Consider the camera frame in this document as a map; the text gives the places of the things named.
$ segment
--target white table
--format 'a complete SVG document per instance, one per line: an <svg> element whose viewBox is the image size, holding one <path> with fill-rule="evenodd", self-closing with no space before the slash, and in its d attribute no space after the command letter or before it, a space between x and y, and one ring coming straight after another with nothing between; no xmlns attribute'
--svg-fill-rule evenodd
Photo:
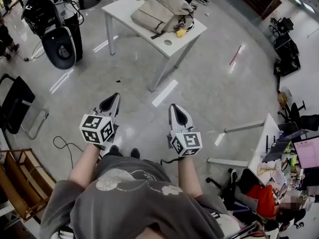
<svg viewBox="0 0 319 239"><path fill-rule="evenodd" d="M256 147L256 150L254 152L253 157L250 161L237 161L237 160L226 160L226 159L217 159L217 158L209 158L207 160L208 163L219 163L219 164L225 164L225 165L231 165L236 167L242 167L242 168L248 168L250 171L252 171L256 177L264 184L266 185L269 181L269 179L272 177L273 171L267 171L264 174L258 176L257 175L257 167L260 163L262 163L263 157L266 155L266 136L268 135L268 147L273 143L273 137L275 136L276 139L280 136L279 128L274 121L273 117L271 117L270 114L267 114L265 120L245 124L242 126L237 126L233 128L226 128L225 133L231 133L256 127L263 127L263 131L261 133L261 136L259 138L258 145ZM270 165L275 165L274 161L268 162Z"/></svg>
<svg viewBox="0 0 319 239"><path fill-rule="evenodd" d="M185 36L183 36L183 38L177 38L176 33L171 32L164 33L160 37L152 40L151 37L154 36L156 33L134 23L131 19L131 14L136 11L143 3L144 0L118 0L102 7L102 10L105 12L106 31L111 55L115 54L112 25L113 18L117 19L119 22L130 28L138 36L150 43L163 55L163 59L159 67L156 69L154 78L149 86L149 90L153 92L160 82L160 79L163 76L164 72L171 69L168 67L171 64L170 61L174 57L174 54L180 51L182 48L185 48L182 55L175 63L175 67L178 68L183 58L189 52L196 40L199 38L200 34L205 31L207 27L200 23L198 20L194 19L194 29L189 31ZM171 45L167 45L164 42L166 40L170 41Z"/></svg>

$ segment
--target table leg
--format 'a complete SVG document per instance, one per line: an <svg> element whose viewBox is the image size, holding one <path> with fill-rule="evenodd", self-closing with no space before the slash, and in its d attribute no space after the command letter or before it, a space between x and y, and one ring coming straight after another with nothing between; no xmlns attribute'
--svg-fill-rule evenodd
<svg viewBox="0 0 319 239"><path fill-rule="evenodd" d="M227 128L225 128L224 132L225 133L237 132L237 131L241 131L241 130L261 127L264 124L265 124L265 121L264 120L260 120L260 121L256 121L256 122L247 123L247 124L244 124L244 125L241 125L241 126L227 127Z"/></svg>
<svg viewBox="0 0 319 239"><path fill-rule="evenodd" d="M156 89L157 85L160 82L161 77L163 76L164 72L168 69L169 64L170 64L169 58L163 56L163 59L159 67L156 69L154 78L149 86L149 90L151 92L153 92Z"/></svg>
<svg viewBox="0 0 319 239"><path fill-rule="evenodd" d="M194 43L197 41L197 39L199 38L199 36L197 36L194 40L192 40L186 47L186 49L183 51L183 53L181 54L180 58L178 59L178 61L176 62L176 64L174 65L174 67L178 68L180 63L183 61L184 57L187 55L187 53L190 51L190 49L192 48L192 46L194 45Z"/></svg>
<svg viewBox="0 0 319 239"><path fill-rule="evenodd" d="M228 160L228 159L218 159L218 158L209 158L207 163L217 163L223 165L230 165L235 167L248 168L249 163L247 161L237 161L237 160Z"/></svg>
<svg viewBox="0 0 319 239"><path fill-rule="evenodd" d="M114 55L115 54L115 44L114 44L114 39L113 39L113 24L112 24L112 16L108 15L107 13L105 14L105 24L106 24L106 34L108 37L109 41L109 49L110 49L110 54Z"/></svg>

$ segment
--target backpack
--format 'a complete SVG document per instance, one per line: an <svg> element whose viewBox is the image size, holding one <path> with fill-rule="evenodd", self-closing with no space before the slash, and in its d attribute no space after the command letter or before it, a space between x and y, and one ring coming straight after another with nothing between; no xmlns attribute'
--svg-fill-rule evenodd
<svg viewBox="0 0 319 239"><path fill-rule="evenodd" d="M145 3L131 15L136 24L156 32L155 39L164 32L173 32L183 22L187 30L193 23L194 10L185 0L145 0Z"/></svg>

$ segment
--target gray t-shirt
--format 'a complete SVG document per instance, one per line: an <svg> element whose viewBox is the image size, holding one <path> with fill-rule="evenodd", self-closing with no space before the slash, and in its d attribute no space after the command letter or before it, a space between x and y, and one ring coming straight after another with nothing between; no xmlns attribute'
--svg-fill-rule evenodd
<svg viewBox="0 0 319 239"><path fill-rule="evenodd" d="M147 226L156 226L168 239L223 238L213 212L227 213L219 197L190 197L160 165L106 156L85 190L68 180L56 183L40 237L49 239L69 225L76 239L134 239Z"/></svg>

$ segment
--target glossy floor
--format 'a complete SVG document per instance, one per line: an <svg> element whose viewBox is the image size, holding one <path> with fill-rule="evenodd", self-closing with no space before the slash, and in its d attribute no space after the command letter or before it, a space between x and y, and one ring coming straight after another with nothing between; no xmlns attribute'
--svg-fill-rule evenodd
<svg viewBox="0 0 319 239"><path fill-rule="evenodd" d="M262 120L267 113L277 119L276 83L273 62L255 40L228 16L218 4L199 5L195 17L207 30L195 43L178 69L171 71L151 93L148 83L161 61L160 54L119 22L114 22L117 52L111 56L106 41L104 15L100 7L115 0L102 0L95 9L82 11L81 25L83 59L68 71L54 68L46 55L24 62L15 56L10 63L0 60L0 73L22 76L36 95L36 102L49 109L50 115L35 140L29 140L23 131L8 138L13 148L32 148L37 158L56 180L67 178L71 170L67 149L52 144L55 136L62 136L81 148L85 143L79 132L82 116L114 92L121 94L117 119L120 126L115 137L124 155L133 147L142 158L159 162L161 158L176 156L167 146L169 133L168 106L184 107L193 117L203 138L203 149L194 157L197 173L206 193L215 187L205 178L213 177L225 183L228 167L209 165L208 157L248 160L256 147L260 129L229 135L220 134L223 127ZM20 20L17 5L6 16L14 40L20 43L20 56L30 57L39 38ZM242 45L235 62L229 63ZM168 86L169 94L162 102L154 100ZM3 101L9 84L0 87ZM73 161L81 152L71 147ZM177 181L176 164L165 169Z"/></svg>

